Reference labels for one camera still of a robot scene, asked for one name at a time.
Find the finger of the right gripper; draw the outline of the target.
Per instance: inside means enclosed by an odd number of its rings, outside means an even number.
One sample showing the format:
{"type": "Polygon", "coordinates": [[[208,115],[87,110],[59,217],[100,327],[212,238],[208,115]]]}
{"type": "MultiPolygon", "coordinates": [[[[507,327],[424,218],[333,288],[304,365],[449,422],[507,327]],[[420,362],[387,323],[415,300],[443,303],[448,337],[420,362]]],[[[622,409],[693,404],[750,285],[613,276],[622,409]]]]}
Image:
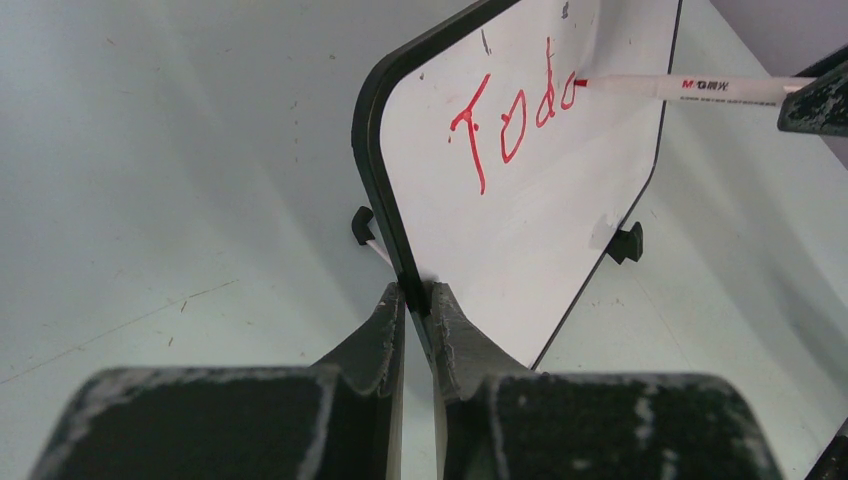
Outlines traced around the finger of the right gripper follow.
{"type": "Polygon", "coordinates": [[[782,132],[847,137],[847,63],[790,93],[777,120],[782,132]]]}
{"type": "Polygon", "coordinates": [[[801,70],[796,77],[817,78],[829,73],[831,70],[845,63],[848,58],[848,44],[838,50],[834,50],[826,57],[801,70]]]}

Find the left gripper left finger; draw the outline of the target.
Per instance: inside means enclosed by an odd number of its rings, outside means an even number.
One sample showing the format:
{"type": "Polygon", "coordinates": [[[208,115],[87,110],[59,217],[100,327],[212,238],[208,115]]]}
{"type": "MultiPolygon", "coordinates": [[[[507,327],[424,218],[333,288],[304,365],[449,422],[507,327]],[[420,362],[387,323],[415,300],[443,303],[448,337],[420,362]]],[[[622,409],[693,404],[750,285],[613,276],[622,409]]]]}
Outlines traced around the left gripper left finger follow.
{"type": "Polygon", "coordinates": [[[306,367],[127,367],[66,404],[34,479],[396,479],[405,299],[306,367]]]}

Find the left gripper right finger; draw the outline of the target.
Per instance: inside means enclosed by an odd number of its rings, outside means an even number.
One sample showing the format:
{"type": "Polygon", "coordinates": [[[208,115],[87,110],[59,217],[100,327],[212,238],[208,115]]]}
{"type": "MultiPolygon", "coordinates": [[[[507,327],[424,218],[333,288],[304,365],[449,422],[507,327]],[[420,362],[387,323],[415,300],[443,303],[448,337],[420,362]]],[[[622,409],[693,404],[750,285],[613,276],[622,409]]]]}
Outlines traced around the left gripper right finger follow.
{"type": "Polygon", "coordinates": [[[777,479],[745,399],[713,375],[537,373],[431,287],[443,479],[777,479]]]}

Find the red whiteboard marker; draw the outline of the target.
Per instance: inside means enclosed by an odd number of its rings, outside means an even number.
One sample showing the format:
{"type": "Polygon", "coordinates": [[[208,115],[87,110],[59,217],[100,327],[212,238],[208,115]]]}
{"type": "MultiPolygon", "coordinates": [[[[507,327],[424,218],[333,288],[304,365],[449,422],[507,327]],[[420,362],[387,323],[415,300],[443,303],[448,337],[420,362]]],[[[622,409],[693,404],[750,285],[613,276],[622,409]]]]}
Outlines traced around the red whiteboard marker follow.
{"type": "Polygon", "coordinates": [[[576,79],[576,87],[610,94],[634,95],[663,101],[729,105],[779,106],[790,93],[816,77],[721,77],[687,75],[609,75],[576,79]]]}

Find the white board black frame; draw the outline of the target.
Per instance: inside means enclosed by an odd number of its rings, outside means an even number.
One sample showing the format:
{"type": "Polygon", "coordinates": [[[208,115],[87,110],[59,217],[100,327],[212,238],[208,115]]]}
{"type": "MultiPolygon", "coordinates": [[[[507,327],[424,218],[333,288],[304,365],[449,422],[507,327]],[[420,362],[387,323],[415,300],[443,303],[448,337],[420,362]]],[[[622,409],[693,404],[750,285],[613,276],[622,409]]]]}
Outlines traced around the white board black frame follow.
{"type": "Polygon", "coordinates": [[[670,71],[678,1],[478,1],[384,56],[351,144],[412,315],[446,283],[534,367],[655,170],[664,104],[581,80],[670,71]]]}

